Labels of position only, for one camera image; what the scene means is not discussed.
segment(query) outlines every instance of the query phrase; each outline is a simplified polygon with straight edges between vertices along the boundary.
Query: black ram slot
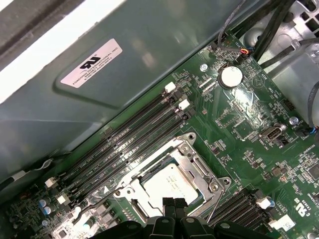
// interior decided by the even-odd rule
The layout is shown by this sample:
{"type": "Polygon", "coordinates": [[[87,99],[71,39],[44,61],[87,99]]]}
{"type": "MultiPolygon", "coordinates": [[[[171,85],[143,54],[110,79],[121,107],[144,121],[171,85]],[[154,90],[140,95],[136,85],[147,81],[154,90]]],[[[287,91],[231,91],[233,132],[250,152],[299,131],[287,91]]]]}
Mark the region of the black ram slot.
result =
{"type": "Polygon", "coordinates": [[[68,180],[71,178],[72,173],[76,171],[79,168],[79,165],[86,159],[92,158],[96,156],[96,154],[99,154],[101,152],[101,149],[103,149],[112,138],[122,133],[122,131],[127,130],[128,127],[136,123],[140,118],[142,118],[144,115],[146,115],[152,108],[154,108],[156,105],[158,105],[163,100],[162,95],[158,95],[155,99],[153,99],[149,104],[144,106],[142,109],[140,109],[132,118],[127,120],[123,125],[121,125],[119,128],[117,128],[109,137],[106,137],[102,139],[101,142],[99,142],[95,147],[93,147],[89,152],[87,152],[84,156],[82,156],[76,164],[71,167],[65,176],[62,178],[62,180],[68,180]]]}
{"type": "Polygon", "coordinates": [[[221,206],[219,206],[211,218],[209,224],[217,217],[224,216],[228,213],[231,213],[232,210],[234,210],[236,207],[238,207],[240,204],[244,203],[247,200],[247,198],[244,197],[244,195],[240,194],[233,198],[230,198],[228,201],[223,203],[221,206]]]}
{"type": "Polygon", "coordinates": [[[137,151],[136,155],[131,157],[129,160],[121,163],[120,165],[118,165],[118,167],[111,174],[109,174],[106,177],[104,177],[103,179],[101,179],[101,181],[99,181],[98,185],[96,185],[94,188],[90,189],[90,191],[86,192],[85,194],[82,194],[82,196],[79,197],[74,202],[74,204],[81,203],[88,195],[90,195],[90,194],[94,193],[95,191],[97,191],[98,189],[100,189],[110,178],[112,178],[114,175],[116,175],[116,174],[120,173],[122,170],[124,170],[125,167],[127,167],[128,164],[134,162],[136,159],[141,157],[144,154],[144,152],[145,152],[145,150],[147,148],[153,147],[156,144],[158,144],[159,142],[161,142],[165,137],[167,137],[167,135],[169,133],[171,133],[175,129],[179,128],[182,123],[183,123],[183,120],[179,120],[179,121],[175,122],[170,128],[168,128],[167,130],[162,132],[160,135],[158,135],[157,138],[156,138],[156,141],[149,142],[143,148],[140,148],[137,151]]]}
{"type": "Polygon", "coordinates": [[[250,206],[251,205],[248,202],[244,202],[243,204],[238,205],[238,207],[236,207],[231,213],[216,218],[212,222],[212,224],[214,225],[220,221],[232,221],[233,219],[237,218],[240,213],[243,213],[244,211],[249,210],[250,206]]]}
{"type": "Polygon", "coordinates": [[[145,129],[147,126],[158,120],[164,113],[171,107],[171,105],[163,105],[159,109],[157,109],[154,114],[149,116],[147,119],[141,121],[133,130],[131,130],[125,137],[122,138],[121,144],[114,142],[113,144],[109,144],[107,147],[107,150],[103,149],[103,153],[101,155],[96,154],[96,157],[94,159],[89,159],[88,162],[90,162],[89,168],[85,167],[87,163],[83,163],[80,167],[80,169],[77,172],[73,173],[73,179],[72,184],[69,185],[67,188],[71,189],[77,186],[80,182],[83,181],[83,179],[88,180],[86,177],[88,177],[92,172],[92,170],[96,167],[100,167],[100,163],[103,163],[103,160],[107,160],[107,157],[116,151],[115,147],[121,147],[123,146],[129,139],[132,138],[133,135],[137,134],[138,132],[145,129]]]}
{"type": "Polygon", "coordinates": [[[122,131],[126,130],[131,125],[133,125],[134,123],[136,123],[140,118],[142,118],[145,114],[147,114],[152,108],[157,106],[163,99],[164,98],[163,98],[162,95],[157,96],[149,104],[147,104],[142,109],[140,109],[132,118],[130,118],[123,125],[121,125],[119,128],[117,128],[114,131],[114,133],[111,134],[111,136],[109,138],[114,138],[119,133],[121,133],[122,131]]]}
{"type": "Polygon", "coordinates": [[[258,212],[255,211],[255,214],[253,214],[252,217],[250,218],[249,217],[245,218],[245,220],[241,223],[241,225],[246,227],[257,218],[260,218],[260,214],[258,214],[258,212]]]}
{"type": "MultiPolygon", "coordinates": [[[[150,135],[155,133],[159,129],[159,127],[161,127],[163,124],[172,120],[175,117],[175,115],[176,114],[173,111],[171,113],[168,113],[164,118],[156,121],[156,123],[152,125],[152,128],[149,131],[147,131],[145,134],[143,134],[143,136],[141,136],[136,141],[133,141],[133,143],[130,146],[128,146],[127,148],[123,149],[123,151],[118,152],[116,155],[114,155],[111,158],[104,157],[102,162],[97,161],[97,163],[93,164],[90,168],[88,168],[85,171],[85,174],[82,173],[78,177],[79,178],[78,181],[72,183],[72,188],[74,188],[76,186],[81,187],[81,188],[87,188],[87,187],[92,186],[90,184],[94,183],[94,181],[96,180],[94,177],[96,177],[96,176],[100,177],[99,174],[101,174],[103,171],[106,171],[107,170],[106,167],[117,162],[120,159],[121,155],[125,155],[126,153],[128,153],[132,149],[134,149],[135,147],[143,144],[143,140],[145,140],[150,135]]],[[[157,120],[159,118],[159,115],[154,115],[154,116],[156,116],[156,117],[154,117],[153,120],[157,120]]]]}
{"type": "Polygon", "coordinates": [[[251,208],[251,210],[247,211],[244,215],[238,217],[234,222],[238,223],[239,225],[243,225],[247,218],[253,218],[256,215],[256,210],[251,208]]]}

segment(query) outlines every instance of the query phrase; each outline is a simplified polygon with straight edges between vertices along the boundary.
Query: integrated circuit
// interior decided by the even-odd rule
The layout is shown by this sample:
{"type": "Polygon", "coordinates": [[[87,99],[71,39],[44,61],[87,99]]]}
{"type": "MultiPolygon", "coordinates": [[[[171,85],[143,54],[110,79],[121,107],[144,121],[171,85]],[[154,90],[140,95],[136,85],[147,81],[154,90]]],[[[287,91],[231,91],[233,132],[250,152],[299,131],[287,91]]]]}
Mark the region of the integrated circuit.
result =
{"type": "Polygon", "coordinates": [[[313,179],[319,179],[319,164],[316,164],[312,168],[308,170],[309,174],[313,177],[313,179]]]}

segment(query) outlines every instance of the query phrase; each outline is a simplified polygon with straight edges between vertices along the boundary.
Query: metal sheet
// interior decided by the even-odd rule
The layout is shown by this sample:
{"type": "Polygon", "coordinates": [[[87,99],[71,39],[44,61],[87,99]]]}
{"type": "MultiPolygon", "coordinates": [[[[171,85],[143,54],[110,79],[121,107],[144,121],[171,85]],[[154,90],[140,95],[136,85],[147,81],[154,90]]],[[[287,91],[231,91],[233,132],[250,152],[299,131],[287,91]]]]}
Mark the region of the metal sheet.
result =
{"type": "MultiPolygon", "coordinates": [[[[207,44],[239,2],[125,2],[0,105],[0,180],[74,149],[207,44]],[[112,38],[123,52],[90,82],[79,89],[60,83],[112,38]]],[[[241,16],[263,3],[248,1],[241,16]]]]}

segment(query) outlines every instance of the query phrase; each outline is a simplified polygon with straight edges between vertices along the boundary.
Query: gray cable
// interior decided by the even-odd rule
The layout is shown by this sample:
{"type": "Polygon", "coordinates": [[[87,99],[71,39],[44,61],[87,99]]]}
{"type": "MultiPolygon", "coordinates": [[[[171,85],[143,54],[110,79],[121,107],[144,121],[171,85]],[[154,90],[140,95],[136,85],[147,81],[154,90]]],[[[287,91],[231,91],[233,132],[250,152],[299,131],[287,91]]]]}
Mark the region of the gray cable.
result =
{"type": "Polygon", "coordinates": [[[222,45],[222,38],[223,38],[223,34],[226,31],[226,28],[228,27],[229,23],[231,22],[231,20],[234,18],[234,16],[237,14],[237,12],[240,10],[240,8],[245,4],[247,0],[242,0],[241,3],[233,10],[233,12],[230,14],[230,16],[227,18],[227,20],[225,21],[225,24],[223,25],[223,27],[221,28],[219,35],[218,35],[218,46],[221,50],[224,51],[236,51],[236,52],[240,52],[242,48],[235,48],[235,47],[225,47],[222,45]]]}

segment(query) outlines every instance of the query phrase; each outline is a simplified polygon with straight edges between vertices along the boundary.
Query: green circuit board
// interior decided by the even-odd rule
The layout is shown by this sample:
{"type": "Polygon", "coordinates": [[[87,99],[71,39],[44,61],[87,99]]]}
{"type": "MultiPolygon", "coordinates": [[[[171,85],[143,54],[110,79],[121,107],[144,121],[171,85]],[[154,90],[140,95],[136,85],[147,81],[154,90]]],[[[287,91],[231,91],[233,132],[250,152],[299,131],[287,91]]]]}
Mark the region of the green circuit board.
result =
{"type": "MultiPolygon", "coordinates": [[[[240,46],[231,34],[224,44],[240,46]]],[[[269,235],[284,239],[307,238],[309,232],[319,230],[319,201],[315,197],[319,193],[319,149],[313,136],[296,134],[307,124],[252,58],[238,66],[244,75],[242,84],[232,90],[219,86],[216,82],[219,69],[238,56],[237,52],[214,50],[211,46],[203,48],[84,142],[43,181],[70,167],[99,142],[103,132],[119,127],[160,94],[165,85],[174,82],[193,103],[196,115],[173,134],[195,132],[198,138],[194,148],[212,171],[218,177],[232,179],[221,203],[245,187],[261,189],[276,203],[278,214],[274,219],[288,215],[295,224],[287,231],[278,229],[269,235]],[[201,71],[202,64],[207,64],[207,71],[201,71]],[[299,123],[291,126],[291,117],[297,117],[299,123]],[[282,134],[284,144],[260,136],[276,123],[287,126],[282,134]]],[[[138,216],[126,201],[110,199],[108,203],[121,221],[137,220],[138,216]]]]}

